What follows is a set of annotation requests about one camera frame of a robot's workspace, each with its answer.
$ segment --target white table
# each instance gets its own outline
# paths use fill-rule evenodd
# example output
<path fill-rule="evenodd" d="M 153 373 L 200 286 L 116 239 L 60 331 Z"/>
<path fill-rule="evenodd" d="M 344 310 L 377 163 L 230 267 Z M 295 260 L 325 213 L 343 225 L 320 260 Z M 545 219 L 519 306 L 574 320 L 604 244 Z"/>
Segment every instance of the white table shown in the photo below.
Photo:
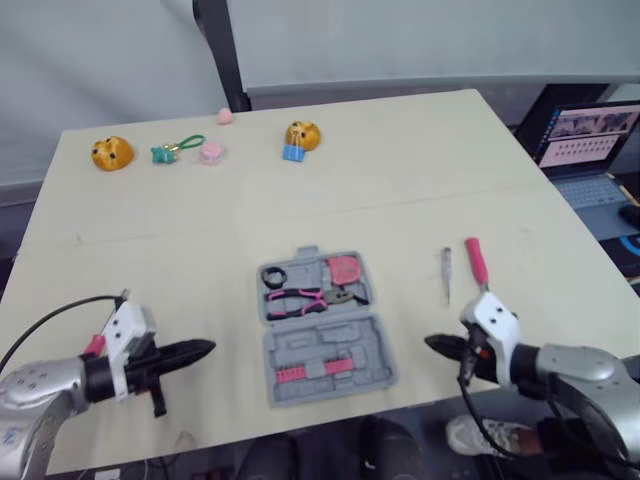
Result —
<path fill-rule="evenodd" d="M 279 158 L 284 126 L 296 118 L 325 134 L 302 165 Z M 148 147 L 209 134 L 205 126 L 229 148 L 221 166 L 186 152 L 173 166 L 150 164 Z M 132 140 L 139 158 L 106 174 L 88 150 L 112 134 Z M 339 187 L 333 196 L 328 185 Z M 205 447 L 435 401 L 458 394 L 456 366 L 422 339 L 463 331 L 457 317 L 477 294 L 463 247 L 470 235 L 481 239 L 492 289 L 519 314 L 527 342 L 637 353 L 633 291 L 473 92 L 254 112 L 220 128 L 202 118 L 65 133 L 0 305 L 0 351 L 56 306 L 123 287 L 152 309 L 160 344 L 218 343 L 163 377 L 167 416 L 154 419 L 142 396 L 103 402 L 65 424 L 51 473 L 171 453 L 183 431 Z M 399 381 L 271 408 L 256 269 L 310 244 L 364 256 Z M 453 248 L 450 308 L 439 276 L 445 245 Z M 79 351 L 108 310 L 88 306 L 52 321 L 11 365 Z"/>

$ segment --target orange plush toy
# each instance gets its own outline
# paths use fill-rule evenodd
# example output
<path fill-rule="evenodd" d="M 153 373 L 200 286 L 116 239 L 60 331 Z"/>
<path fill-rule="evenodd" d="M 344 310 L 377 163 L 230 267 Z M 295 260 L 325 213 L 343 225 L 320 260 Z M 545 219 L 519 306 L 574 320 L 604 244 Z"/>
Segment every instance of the orange plush toy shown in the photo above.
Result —
<path fill-rule="evenodd" d="M 109 137 L 93 144 L 91 159 L 102 170 L 118 170 L 133 161 L 133 147 L 124 138 Z"/>
<path fill-rule="evenodd" d="M 315 123 L 293 122 L 284 136 L 284 143 L 302 147 L 306 152 L 313 150 L 320 143 L 320 129 Z"/>

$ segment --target shoe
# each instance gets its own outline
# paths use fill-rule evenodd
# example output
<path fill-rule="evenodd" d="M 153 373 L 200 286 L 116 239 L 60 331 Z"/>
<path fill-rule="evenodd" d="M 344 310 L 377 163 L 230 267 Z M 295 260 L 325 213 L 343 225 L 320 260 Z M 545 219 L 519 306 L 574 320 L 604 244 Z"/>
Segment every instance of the shoe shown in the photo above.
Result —
<path fill-rule="evenodd" d="M 505 450 L 520 453 L 517 429 L 530 430 L 525 425 L 518 423 L 499 422 L 497 420 L 484 419 L 484 428 L 489 435 Z M 460 415 L 447 423 L 447 443 L 451 450 L 459 455 L 495 455 L 503 457 L 489 442 L 487 442 L 471 415 Z"/>

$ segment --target screwdriver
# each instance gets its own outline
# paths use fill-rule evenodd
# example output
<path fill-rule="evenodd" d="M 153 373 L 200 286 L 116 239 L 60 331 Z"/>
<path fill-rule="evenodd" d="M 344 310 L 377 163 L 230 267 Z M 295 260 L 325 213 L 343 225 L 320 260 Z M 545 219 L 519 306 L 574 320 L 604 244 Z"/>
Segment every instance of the screwdriver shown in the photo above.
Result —
<path fill-rule="evenodd" d="M 451 249 L 443 248 L 440 254 L 442 282 L 447 295 L 447 306 L 451 305 Z"/>
<path fill-rule="evenodd" d="M 484 263 L 482 257 L 482 250 L 480 250 L 480 240 L 475 237 L 467 238 L 464 241 L 467 247 L 467 253 L 469 254 L 469 261 L 471 262 L 471 270 L 473 270 L 473 276 L 480 287 L 481 292 L 489 291 L 489 271 Z"/>

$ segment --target white bracket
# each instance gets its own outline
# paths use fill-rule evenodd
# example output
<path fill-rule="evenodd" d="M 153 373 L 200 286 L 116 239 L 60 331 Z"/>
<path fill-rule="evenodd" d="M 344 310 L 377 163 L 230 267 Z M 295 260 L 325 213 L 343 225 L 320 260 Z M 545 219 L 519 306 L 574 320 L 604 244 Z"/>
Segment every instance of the white bracket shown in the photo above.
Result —
<path fill-rule="evenodd" d="M 513 388 L 511 357 L 520 343 L 517 317 L 491 292 L 469 303 L 462 313 L 463 322 L 479 325 L 488 335 L 487 342 L 496 354 L 496 378 L 501 387 Z"/>
<path fill-rule="evenodd" d="M 129 301 L 120 305 L 102 330 L 113 377 L 113 389 L 118 401 L 129 395 L 124 367 L 129 355 L 146 334 L 155 334 L 155 326 L 140 307 Z"/>

